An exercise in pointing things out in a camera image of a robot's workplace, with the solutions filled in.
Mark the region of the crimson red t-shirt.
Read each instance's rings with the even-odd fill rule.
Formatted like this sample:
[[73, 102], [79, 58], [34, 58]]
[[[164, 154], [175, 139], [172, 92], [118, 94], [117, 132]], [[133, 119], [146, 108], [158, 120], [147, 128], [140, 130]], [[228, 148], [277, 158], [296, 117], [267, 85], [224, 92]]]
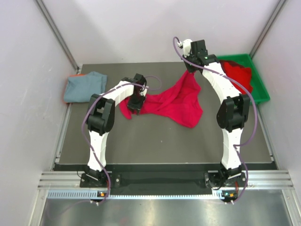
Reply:
[[194, 73], [186, 71], [174, 86], [157, 95], [146, 95], [139, 114], [170, 118], [187, 128], [199, 123], [203, 110], [198, 101], [201, 87]]

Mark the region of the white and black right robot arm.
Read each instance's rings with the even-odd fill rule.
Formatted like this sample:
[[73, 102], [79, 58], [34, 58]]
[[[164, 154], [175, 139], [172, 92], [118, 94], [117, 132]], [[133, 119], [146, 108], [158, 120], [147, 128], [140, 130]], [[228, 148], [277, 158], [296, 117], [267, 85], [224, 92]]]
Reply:
[[231, 186], [241, 176], [242, 164], [239, 159], [240, 140], [245, 122], [248, 119], [250, 97], [243, 95], [229, 80], [215, 55], [200, 59], [185, 56], [185, 63], [190, 71], [200, 70], [209, 81], [220, 100], [220, 108], [216, 115], [223, 135], [223, 156], [218, 176], [208, 179], [215, 189]]

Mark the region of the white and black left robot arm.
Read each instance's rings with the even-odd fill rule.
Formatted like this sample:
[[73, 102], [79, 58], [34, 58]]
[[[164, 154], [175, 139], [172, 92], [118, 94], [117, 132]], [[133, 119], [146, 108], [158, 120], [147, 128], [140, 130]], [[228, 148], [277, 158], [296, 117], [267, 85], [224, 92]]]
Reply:
[[141, 74], [134, 78], [123, 78], [115, 87], [90, 98], [84, 123], [87, 125], [90, 157], [85, 174], [95, 186], [105, 186], [110, 181], [108, 171], [105, 169], [105, 151], [109, 132], [115, 122], [115, 108], [123, 100], [128, 99], [126, 108], [131, 113], [139, 113], [146, 100], [147, 81]]

